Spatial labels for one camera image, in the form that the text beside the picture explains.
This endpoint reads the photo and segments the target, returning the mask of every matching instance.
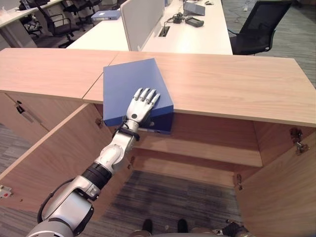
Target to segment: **blue folder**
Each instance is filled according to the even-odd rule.
[[[117,20],[120,17],[119,10],[97,11],[91,16],[94,21]]]
[[[138,88],[149,87],[160,93],[150,113],[154,126],[143,128],[170,133],[173,103],[154,58],[107,66],[103,69],[103,118],[107,126],[120,125]]]

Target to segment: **cabinet hinge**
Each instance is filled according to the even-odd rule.
[[[299,156],[300,154],[308,151],[310,148],[307,144],[302,144],[301,140],[303,137],[303,133],[302,130],[293,127],[290,129],[290,135],[291,135],[291,139],[293,141],[293,144],[296,145],[297,150],[296,150],[296,154]]]
[[[238,189],[239,189],[239,190],[242,190],[243,187],[242,187],[242,185],[241,185],[241,182],[242,182],[241,174],[237,174],[236,179],[237,179]]]
[[[12,188],[0,185],[0,198],[8,198],[13,195]]]
[[[135,157],[131,157],[129,165],[127,166],[128,169],[130,169],[133,166],[134,161],[135,161]]]
[[[98,125],[99,128],[102,128],[103,120],[101,118],[96,118],[95,124]]]

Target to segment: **black shoe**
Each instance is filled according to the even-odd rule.
[[[151,219],[146,219],[143,224],[142,230],[148,231],[149,233],[153,233],[153,222]]]
[[[188,233],[188,223],[185,219],[178,221],[178,233]]]

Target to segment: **power adapter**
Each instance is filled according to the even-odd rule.
[[[183,20],[183,14],[181,12],[177,13],[174,17],[173,17],[173,23],[176,24],[180,24]]]

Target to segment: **robotic arm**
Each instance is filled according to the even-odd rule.
[[[124,157],[135,141],[139,140],[138,127],[147,120],[160,97],[155,92],[156,90],[150,91],[149,88],[137,90],[112,142],[82,175],[69,181],[67,187],[49,206],[43,220],[42,210],[54,193],[50,194],[39,210],[39,224],[27,237],[73,237],[84,230],[94,211],[88,200],[95,201],[99,198],[102,188],[120,169]]]

